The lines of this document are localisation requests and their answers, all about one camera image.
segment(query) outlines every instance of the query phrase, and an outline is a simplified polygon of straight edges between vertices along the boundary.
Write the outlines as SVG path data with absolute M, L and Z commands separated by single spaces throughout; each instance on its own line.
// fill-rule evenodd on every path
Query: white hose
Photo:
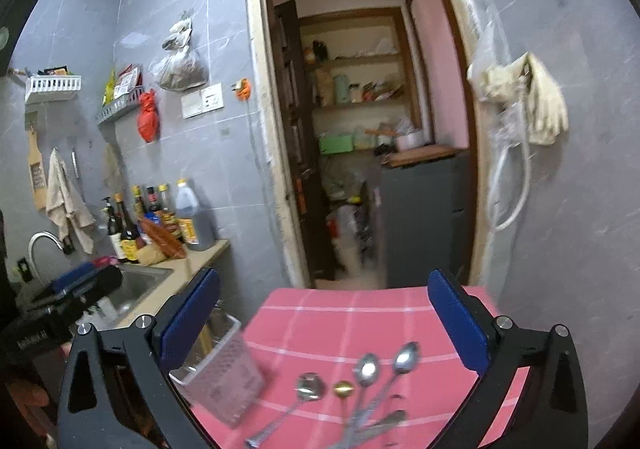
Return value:
M 505 230 L 509 225 L 511 225 L 516 218 L 522 212 L 524 208 L 524 204 L 529 197 L 529 188 L 531 185 L 531 159 L 530 159 L 530 150 L 529 150 L 529 140 L 527 137 L 527 127 L 525 123 L 525 115 L 524 115 L 524 83 L 523 80 L 520 80 L 520 97 L 516 104 L 518 110 L 518 130 L 519 135 L 521 137 L 520 140 L 520 151 L 522 152 L 522 167 L 524 171 L 524 176 L 522 180 L 522 190 L 520 191 L 520 198 L 518 198 L 518 202 L 516 203 L 513 211 L 509 215 L 509 217 L 501 222 L 500 224 L 494 225 L 497 220 L 497 216 L 495 215 L 495 204 L 497 203 L 497 192 L 498 192 L 498 184 L 500 183 L 500 178 L 502 177 L 502 171 L 504 170 L 504 165 L 506 164 L 509 150 L 516 146 L 516 142 L 512 142 L 511 144 L 507 144 L 503 147 L 500 152 L 500 156 L 498 157 L 498 162 L 495 167 L 494 176 L 492 177 L 491 185 L 489 186 L 489 195 L 488 195 L 488 209 L 487 209 L 487 217 L 489 219 L 489 224 L 494 233 L 498 233 L 500 231 Z

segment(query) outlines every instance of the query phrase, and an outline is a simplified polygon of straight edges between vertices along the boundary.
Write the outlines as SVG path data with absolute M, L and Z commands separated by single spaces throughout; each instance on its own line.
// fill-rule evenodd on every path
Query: green box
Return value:
M 353 151 L 352 135 L 324 135 L 320 137 L 320 154 L 334 155 Z

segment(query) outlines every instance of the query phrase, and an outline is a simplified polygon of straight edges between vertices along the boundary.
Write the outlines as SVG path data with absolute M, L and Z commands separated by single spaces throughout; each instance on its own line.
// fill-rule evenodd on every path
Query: beige rag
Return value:
M 82 201 L 80 193 L 66 175 L 65 161 L 56 148 L 49 157 L 49 187 L 47 188 L 47 217 L 58 226 L 58 238 L 69 235 L 69 221 L 87 254 L 94 252 L 94 241 L 84 228 L 95 222 Z
M 517 81 L 526 66 L 530 72 L 525 98 L 529 142 L 550 146 L 560 132 L 569 130 L 569 116 L 558 83 L 535 55 L 527 52 L 508 66 L 489 67 L 482 73 L 481 89 L 494 102 L 515 100 Z

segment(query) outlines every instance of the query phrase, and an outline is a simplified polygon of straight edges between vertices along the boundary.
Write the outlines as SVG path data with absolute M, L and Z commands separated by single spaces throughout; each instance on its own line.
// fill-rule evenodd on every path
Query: wooden grater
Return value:
M 24 114 L 24 129 L 29 138 L 29 155 L 27 156 L 29 180 L 31 181 L 31 191 L 33 192 L 33 203 L 36 209 L 40 210 L 47 206 L 47 178 L 44 174 L 42 153 L 38 149 L 37 120 L 37 112 L 26 112 Z

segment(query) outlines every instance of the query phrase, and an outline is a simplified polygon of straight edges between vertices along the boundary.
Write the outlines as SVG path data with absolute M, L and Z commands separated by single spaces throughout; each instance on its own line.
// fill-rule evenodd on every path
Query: faucet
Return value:
M 38 272 L 38 267 L 36 267 L 36 262 L 33 259 L 33 246 L 36 244 L 40 238 L 49 238 L 51 241 L 55 243 L 57 248 L 59 248 L 65 255 L 70 254 L 72 251 L 68 249 L 62 242 L 57 239 L 53 234 L 48 231 L 41 231 L 39 233 L 35 233 L 31 236 L 29 240 L 29 247 L 27 247 L 27 260 L 29 261 L 29 265 L 31 266 L 31 270 L 33 270 L 33 277 L 37 279 L 42 286 L 46 286 L 47 284 L 43 282 L 40 277 L 40 273 Z

